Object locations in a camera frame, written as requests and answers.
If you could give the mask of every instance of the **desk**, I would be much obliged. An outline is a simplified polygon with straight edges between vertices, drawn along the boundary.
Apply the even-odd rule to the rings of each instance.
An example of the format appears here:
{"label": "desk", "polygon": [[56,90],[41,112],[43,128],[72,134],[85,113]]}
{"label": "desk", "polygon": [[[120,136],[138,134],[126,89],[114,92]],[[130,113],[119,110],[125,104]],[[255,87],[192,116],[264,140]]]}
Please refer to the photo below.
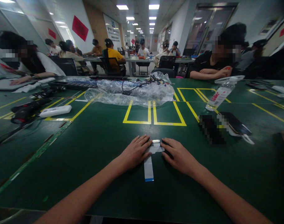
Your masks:
{"label": "desk", "polygon": [[[284,130],[284,99],[268,91],[249,91],[244,82],[238,82],[228,96],[230,103],[225,101],[218,111],[232,112],[239,118],[253,132],[255,145],[224,131],[227,147],[215,148],[199,131],[196,117],[216,115],[205,110],[205,101],[217,85],[192,79],[171,81],[175,83],[177,102],[151,108],[151,124],[130,122],[147,121],[148,108],[75,101],[72,96],[85,99],[83,91],[78,90],[57,93],[58,98],[51,104],[70,104],[69,114],[44,119],[39,126],[34,123],[0,146],[0,207],[50,209],[118,156],[134,137],[146,133],[152,139],[170,137],[180,141],[224,184],[272,222],[283,223],[284,142],[278,133]],[[284,81],[272,82],[284,86]],[[25,97],[29,95],[0,92],[0,136],[17,127],[10,124],[6,114],[12,106],[28,102]],[[204,188],[173,169],[160,153],[152,155],[152,163],[153,182],[145,182],[141,164],[117,178],[87,214],[232,223]]]}
{"label": "desk", "polygon": [[[85,59],[85,61],[90,61],[90,62],[96,62],[96,61],[101,61],[97,57],[88,57]],[[139,59],[139,57],[136,56],[131,56],[130,58],[125,59],[126,62],[128,62],[128,68],[129,68],[129,76],[133,77],[134,72],[133,72],[133,66],[135,62],[153,62],[153,59]],[[175,63],[190,63],[194,62],[194,60],[190,58],[176,58]]]}

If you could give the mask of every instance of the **glass door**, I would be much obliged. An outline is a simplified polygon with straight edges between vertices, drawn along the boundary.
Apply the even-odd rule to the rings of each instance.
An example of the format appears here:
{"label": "glass door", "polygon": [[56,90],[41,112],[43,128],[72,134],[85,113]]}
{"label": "glass door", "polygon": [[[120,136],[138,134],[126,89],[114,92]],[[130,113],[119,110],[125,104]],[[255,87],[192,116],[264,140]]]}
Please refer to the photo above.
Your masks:
{"label": "glass door", "polygon": [[212,50],[213,41],[221,34],[234,12],[234,6],[198,7],[185,45],[187,55]]}

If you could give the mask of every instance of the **person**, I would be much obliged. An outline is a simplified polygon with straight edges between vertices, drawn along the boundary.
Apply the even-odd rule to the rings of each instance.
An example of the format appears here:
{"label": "person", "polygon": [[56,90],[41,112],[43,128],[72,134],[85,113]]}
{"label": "person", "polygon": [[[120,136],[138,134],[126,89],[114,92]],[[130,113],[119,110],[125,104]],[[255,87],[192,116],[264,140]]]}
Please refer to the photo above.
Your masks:
{"label": "person", "polygon": [[244,43],[246,25],[236,23],[218,37],[212,51],[198,56],[191,68],[190,78],[208,80],[228,77],[232,72],[232,48]]}
{"label": "person", "polygon": [[135,46],[136,46],[136,54],[139,52],[140,42],[138,41],[138,37],[136,36]]}
{"label": "person", "polygon": [[59,55],[61,48],[59,46],[56,46],[51,39],[45,39],[45,44],[51,47],[49,53],[47,53],[49,57],[53,55]]}
{"label": "person", "polygon": [[[93,55],[93,56],[96,56],[96,57],[102,56],[103,49],[99,45],[98,40],[93,39],[92,44],[94,45],[92,51],[88,52],[88,53],[84,53],[83,56],[85,56],[85,55]],[[92,65],[92,68],[93,68],[95,74],[98,73],[97,65],[100,65],[104,69],[104,65],[103,65],[102,62],[91,62],[91,65]]]}
{"label": "person", "polygon": [[[178,46],[178,42],[175,41],[175,42],[173,43],[172,48],[170,48],[171,54],[172,54],[173,56],[176,56],[176,57],[180,56],[180,54],[181,54],[181,52],[180,52],[180,50],[179,50],[179,48],[178,48],[177,46]],[[179,69],[179,63],[175,63],[175,65],[174,65],[174,71],[176,72],[176,74],[178,73],[178,69]]]}
{"label": "person", "polygon": [[258,40],[253,43],[252,50],[241,55],[241,61],[235,66],[235,68],[245,70],[254,60],[262,57],[263,47],[266,44],[266,39]]}
{"label": "person", "polygon": [[137,56],[138,56],[138,57],[139,57],[139,56],[144,56],[144,52],[145,52],[146,57],[147,57],[147,56],[149,55],[149,50],[148,50],[147,48],[145,48],[145,40],[142,39],[141,42],[140,42],[140,44],[141,44],[141,48],[139,49]]}
{"label": "person", "polygon": [[[117,158],[63,198],[34,224],[79,223],[93,203],[118,176],[151,156],[151,152],[146,152],[152,144],[149,138],[150,136],[147,135],[135,137]],[[169,145],[161,143],[161,146],[173,157],[162,152],[165,160],[179,172],[202,185],[234,223],[272,223],[201,165],[180,142],[170,138],[163,138],[163,141]]]}
{"label": "person", "polygon": [[82,56],[83,53],[79,48],[74,47],[73,42],[71,40],[66,40],[67,45],[69,46],[69,51],[71,53],[76,54],[77,56]]}
{"label": "person", "polygon": [[[117,61],[125,61],[125,57],[122,56],[118,51],[114,49],[114,44],[111,39],[105,39],[105,46],[107,49],[103,50],[103,57],[104,58],[116,58]],[[113,70],[119,70],[119,65],[116,63],[116,61],[110,60],[110,65]]]}
{"label": "person", "polygon": [[19,85],[32,79],[65,76],[48,56],[36,51],[33,44],[11,31],[0,31],[0,48],[11,50],[20,62],[18,71],[23,77],[13,80],[10,85]]}
{"label": "person", "polygon": [[[70,52],[70,46],[66,42],[60,41],[59,46],[61,48],[61,51],[59,53],[60,58],[73,58],[76,66],[82,65],[80,64],[80,62],[83,62],[85,59],[81,56],[77,56],[76,54]],[[83,68],[83,71],[89,73],[91,72],[87,66]]]}
{"label": "person", "polygon": [[125,48],[125,50],[129,50],[129,47],[128,47],[128,43],[127,43],[127,42],[125,43],[124,48]]}
{"label": "person", "polygon": [[155,57],[154,57],[154,64],[155,64],[155,68],[158,68],[159,64],[160,64],[160,59],[161,59],[161,56],[169,56],[170,55],[170,51],[168,50],[168,47],[169,47],[169,41],[168,40],[164,40],[163,42],[163,50],[161,53],[157,54]]}

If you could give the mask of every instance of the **black shirt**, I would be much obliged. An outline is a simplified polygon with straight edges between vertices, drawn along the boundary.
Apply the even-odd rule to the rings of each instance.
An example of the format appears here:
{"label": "black shirt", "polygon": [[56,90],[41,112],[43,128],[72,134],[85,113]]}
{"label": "black shirt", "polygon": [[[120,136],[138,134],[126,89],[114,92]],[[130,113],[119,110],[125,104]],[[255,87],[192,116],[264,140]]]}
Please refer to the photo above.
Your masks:
{"label": "black shirt", "polygon": [[210,65],[210,57],[212,51],[205,52],[204,54],[198,56],[190,71],[200,72],[204,68],[221,70],[226,66],[232,66],[232,61],[228,58],[224,58],[221,62],[217,62],[215,65]]}

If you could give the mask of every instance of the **clear plastic bag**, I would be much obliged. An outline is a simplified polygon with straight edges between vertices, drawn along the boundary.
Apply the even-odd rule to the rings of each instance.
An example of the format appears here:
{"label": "clear plastic bag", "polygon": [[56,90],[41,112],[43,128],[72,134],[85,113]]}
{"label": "clear plastic bag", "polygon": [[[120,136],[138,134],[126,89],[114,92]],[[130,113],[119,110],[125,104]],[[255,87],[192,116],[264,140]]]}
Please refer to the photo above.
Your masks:
{"label": "clear plastic bag", "polygon": [[[128,106],[132,102],[132,105],[143,107],[148,107],[148,102],[153,100],[156,102],[156,106],[163,105],[167,101],[173,101],[174,88],[169,85],[171,83],[169,76],[167,74],[164,75],[162,72],[154,72],[151,75],[162,79],[165,84],[151,83],[137,87],[141,83],[145,83],[145,81],[141,80],[132,83],[129,81],[101,80],[97,82],[98,89],[88,89],[86,91],[85,98],[87,101],[94,99],[92,103],[100,102]],[[124,91],[130,90],[132,92],[129,96],[122,94]]]}

